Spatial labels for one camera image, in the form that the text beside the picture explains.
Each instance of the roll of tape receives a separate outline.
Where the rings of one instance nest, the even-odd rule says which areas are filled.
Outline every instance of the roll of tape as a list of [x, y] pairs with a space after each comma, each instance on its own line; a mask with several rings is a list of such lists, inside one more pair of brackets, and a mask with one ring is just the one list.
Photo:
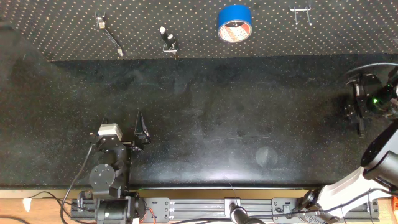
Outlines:
[[251, 32], [251, 12], [246, 6], [228, 6], [218, 14], [218, 36], [224, 41], [237, 43]]

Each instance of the perforated board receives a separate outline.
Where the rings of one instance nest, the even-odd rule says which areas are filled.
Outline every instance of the perforated board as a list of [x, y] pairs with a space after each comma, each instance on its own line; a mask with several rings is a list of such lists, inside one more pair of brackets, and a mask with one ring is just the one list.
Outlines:
[[[233, 4], [250, 8], [253, 32], [229, 44], [217, 35], [217, 16]], [[312, 26], [303, 11], [296, 25], [289, 6], [309, 5]], [[95, 29], [96, 11], [106, 13], [124, 57]], [[0, 13], [49, 60], [170, 58], [160, 26], [177, 37], [179, 58], [398, 53], [396, 0], [2, 0]]]

